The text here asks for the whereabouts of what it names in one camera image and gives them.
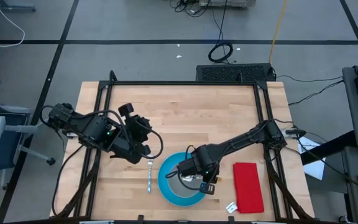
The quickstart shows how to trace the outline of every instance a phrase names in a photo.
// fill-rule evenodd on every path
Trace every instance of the concrete floor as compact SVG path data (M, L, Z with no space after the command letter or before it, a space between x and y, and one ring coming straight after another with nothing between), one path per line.
M26 40L59 40L74 0L33 0L36 12L10 13L26 32ZM347 0L358 26L358 1ZM228 9L225 39L271 40L283 0L258 0L247 10ZM215 9L218 21L223 10ZM175 13L168 1L79 0L67 40L175 40L172 44L125 42L110 45L66 44L58 61L45 104L76 104L81 82L108 79L114 70L119 80L194 80L197 65L211 64L211 44L182 44L183 40L217 39L219 30L207 10L199 18ZM0 40L19 40L21 33L0 15ZM290 1L278 40L357 40L339 0ZM0 103L35 108L58 42L23 44L0 49ZM358 45L277 45L273 66L278 75L312 80L341 75L342 67L358 65ZM262 63L269 57L269 44L236 44L229 61ZM289 102L302 99L330 82L299 83L282 78ZM302 129L330 140L352 129L344 85L292 106L294 122ZM310 139L320 141L314 136ZM9 206L5 222L47 218L59 164L62 143L41 129L31 148L57 159L49 166L28 156ZM341 167L337 157L329 158ZM328 170L319 182L308 178L312 203L318 218L336 221L346 210L340 178ZM0 203L4 191L0 188Z

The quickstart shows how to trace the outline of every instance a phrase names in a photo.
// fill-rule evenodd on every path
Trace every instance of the white cable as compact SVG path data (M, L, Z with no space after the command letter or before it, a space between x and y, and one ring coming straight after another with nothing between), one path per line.
M14 26L16 26L20 31L22 31L23 33L23 37L22 40L17 43L17 44L11 44L11 45L0 45L0 47L13 47L13 46L18 46L21 43L23 43L24 37L25 37L25 32L24 30L22 30L22 28L20 28L18 25L16 25L14 22L12 22L10 19L8 19L8 17L5 16L5 14L2 12L2 10L0 9L0 13L5 17L6 20L8 20L11 24L13 24Z

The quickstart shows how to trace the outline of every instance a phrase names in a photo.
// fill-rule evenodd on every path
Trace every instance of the silver utensil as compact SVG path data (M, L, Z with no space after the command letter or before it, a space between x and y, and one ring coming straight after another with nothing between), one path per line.
M149 165L149 181L147 182L147 193L152 191L152 166L153 166L153 159L149 159L147 164Z

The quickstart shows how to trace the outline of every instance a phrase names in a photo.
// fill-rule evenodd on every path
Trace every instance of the red object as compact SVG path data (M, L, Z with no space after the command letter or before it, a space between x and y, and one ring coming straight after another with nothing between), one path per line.
M233 172L238 211L240 213L264 212L256 164L237 162L233 165Z

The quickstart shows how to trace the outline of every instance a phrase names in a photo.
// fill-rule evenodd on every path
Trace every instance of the red towel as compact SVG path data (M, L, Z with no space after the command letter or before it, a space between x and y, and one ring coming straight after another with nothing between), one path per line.
M233 165L237 207L240 213L264 212L256 164L237 162Z

